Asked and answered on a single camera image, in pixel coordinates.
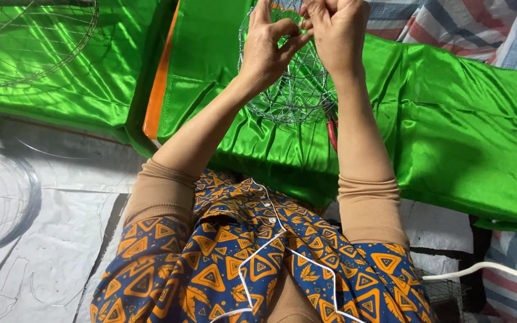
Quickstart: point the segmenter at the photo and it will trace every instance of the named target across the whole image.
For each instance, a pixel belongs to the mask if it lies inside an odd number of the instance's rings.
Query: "white cable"
[[[422,279],[424,281],[436,281],[436,280],[439,280],[439,279],[449,279],[449,278],[462,277],[463,275],[471,274],[471,273],[477,271],[478,269],[482,269],[482,268],[499,269],[499,270],[507,272],[508,274],[512,274],[514,276],[517,276],[517,270],[516,269],[512,269],[512,268],[506,267],[506,266],[504,266],[502,264],[493,263],[493,262],[490,262],[490,261],[482,261],[481,263],[477,263],[477,264],[475,264],[474,266],[471,266],[468,269],[464,269],[464,270],[457,271],[457,272],[451,272],[449,274],[443,274],[443,275],[424,276],[424,277],[422,277]]]

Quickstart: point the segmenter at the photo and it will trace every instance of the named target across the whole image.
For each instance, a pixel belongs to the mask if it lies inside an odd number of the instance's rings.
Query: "green satin fabric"
[[[154,148],[141,130],[142,122],[175,8],[176,0],[101,0],[97,27],[80,54],[50,76],[0,87],[0,112],[107,132],[148,156]],[[10,17],[14,10],[22,8],[4,9]],[[25,63],[54,63],[48,52],[66,52],[57,47],[66,36],[51,31],[37,15],[32,17],[29,27],[0,31],[0,60],[10,62],[0,64],[0,73],[12,75]],[[33,35],[38,40],[25,44]],[[17,55],[8,57],[5,48],[28,51],[19,60]]]
[[[237,75],[238,30],[250,5],[180,3],[161,143]],[[370,35],[364,65],[402,196],[496,220],[481,226],[517,229],[517,71]],[[211,167],[252,175],[315,206],[337,194],[338,160],[324,122],[276,127],[243,109]]]

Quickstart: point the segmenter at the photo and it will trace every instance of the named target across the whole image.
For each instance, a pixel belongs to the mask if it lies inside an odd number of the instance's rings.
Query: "patterned shirt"
[[[205,171],[194,226],[126,226],[91,303],[91,321],[262,322],[286,266],[323,322],[433,322],[410,252],[350,244],[302,202]]]

